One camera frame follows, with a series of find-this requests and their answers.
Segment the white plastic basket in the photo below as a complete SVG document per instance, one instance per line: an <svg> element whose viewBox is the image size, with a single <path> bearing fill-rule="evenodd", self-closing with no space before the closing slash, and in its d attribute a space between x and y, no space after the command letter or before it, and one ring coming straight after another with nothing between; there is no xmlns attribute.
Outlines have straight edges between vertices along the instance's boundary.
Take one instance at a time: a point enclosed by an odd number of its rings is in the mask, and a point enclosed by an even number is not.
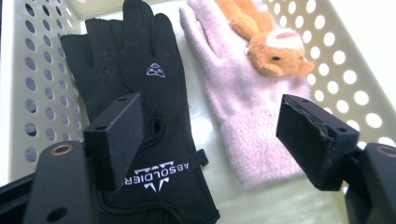
<svg viewBox="0 0 396 224"><path fill-rule="evenodd" d="M178 8L186 0L156 2L151 1L154 12L165 13L174 24L186 70L194 142L210 159L204 174L221 213L219 223L345 223L344 202L336 200L342 195L319 192L306 178L241 188L178 21ZM321 0L264 2L281 26L303 34L308 59L317 65L307 77L312 99L358 129L360 147L368 142L395 146L394 105L361 56L362 46L357 47L334 10L345 6ZM85 33L84 21L91 17L120 20L122 3L3 1L0 186L32 173L44 148L63 140L83 140L82 131L88 125L85 107L60 36Z"/></svg>

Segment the glove finger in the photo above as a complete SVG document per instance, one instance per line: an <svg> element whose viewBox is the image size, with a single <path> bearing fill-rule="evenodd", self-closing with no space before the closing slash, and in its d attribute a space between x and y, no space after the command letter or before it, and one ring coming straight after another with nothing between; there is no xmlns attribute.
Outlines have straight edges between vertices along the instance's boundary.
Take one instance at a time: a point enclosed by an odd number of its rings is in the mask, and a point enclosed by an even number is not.
<svg viewBox="0 0 396 224"><path fill-rule="evenodd" d="M88 37L86 35L63 35L61 43L67 64L75 77L79 77L80 74L86 74L92 66Z"/></svg>
<svg viewBox="0 0 396 224"><path fill-rule="evenodd" d="M202 65L215 62L218 58L208 45L204 30L200 22L196 20L192 8L183 6L179 9L179 13L181 27L187 41L192 46L195 56L202 62Z"/></svg>
<svg viewBox="0 0 396 224"><path fill-rule="evenodd" d="M123 45L143 44L151 51L150 29L154 16L151 7L141 0L125 0L123 12Z"/></svg>
<svg viewBox="0 0 396 224"><path fill-rule="evenodd" d="M166 55L178 53L177 41L172 27L172 22L162 13L155 15L151 23L151 45L154 55L169 57Z"/></svg>
<svg viewBox="0 0 396 224"><path fill-rule="evenodd" d="M115 60L119 50L110 22L100 19L89 19L85 21L85 24L90 40L93 63L100 64L107 60Z"/></svg>
<svg viewBox="0 0 396 224"><path fill-rule="evenodd" d="M243 53L248 42L236 34L214 0L189 0L207 41L219 58Z"/></svg>
<svg viewBox="0 0 396 224"><path fill-rule="evenodd" d="M120 51L122 49L122 21L110 20L108 22L116 47Z"/></svg>

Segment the glove logo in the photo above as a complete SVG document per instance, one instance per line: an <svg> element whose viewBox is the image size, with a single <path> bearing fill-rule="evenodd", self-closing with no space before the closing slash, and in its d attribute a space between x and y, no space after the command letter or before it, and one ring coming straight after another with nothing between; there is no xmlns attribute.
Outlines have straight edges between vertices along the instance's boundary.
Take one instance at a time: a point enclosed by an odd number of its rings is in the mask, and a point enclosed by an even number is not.
<svg viewBox="0 0 396 224"><path fill-rule="evenodd" d="M152 65L149 66L146 75L148 75L148 76L157 76L157 77L165 77L165 72L163 71L163 69L157 63L153 63Z"/></svg>
<svg viewBox="0 0 396 224"><path fill-rule="evenodd" d="M160 165L135 170L136 175L125 178L124 185L143 184L145 189L151 188L154 192L160 192L165 182L169 182L170 175L189 169L188 163L174 165L173 161L164 162Z"/></svg>

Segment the stuffed animal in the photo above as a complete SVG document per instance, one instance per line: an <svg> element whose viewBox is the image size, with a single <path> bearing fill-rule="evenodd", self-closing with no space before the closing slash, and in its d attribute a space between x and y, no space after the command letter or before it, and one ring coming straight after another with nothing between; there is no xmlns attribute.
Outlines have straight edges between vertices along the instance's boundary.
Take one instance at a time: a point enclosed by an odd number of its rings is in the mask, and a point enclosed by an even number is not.
<svg viewBox="0 0 396 224"><path fill-rule="evenodd" d="M262 74L306 76L314 64L305 58L301 36L278 28L272 15L250 0L215 0L233 29L248 42L247 55Z"/></svg>

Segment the knitted glove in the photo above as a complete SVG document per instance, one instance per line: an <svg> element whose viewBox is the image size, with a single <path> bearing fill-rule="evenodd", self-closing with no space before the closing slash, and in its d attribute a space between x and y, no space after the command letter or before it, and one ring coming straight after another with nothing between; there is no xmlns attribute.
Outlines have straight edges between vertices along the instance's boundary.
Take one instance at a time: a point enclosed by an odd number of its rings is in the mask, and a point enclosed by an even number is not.
<svg viewBox="0 0 396 224"><path fill-rule="evenodd" d="M309 98L305 78L257 72L244 52L248 42L232 30L213 0L189 0L180 8L180 22L203 68L205 91L243 186L300 174L276 138L276 124L284 93Z"/></svg>

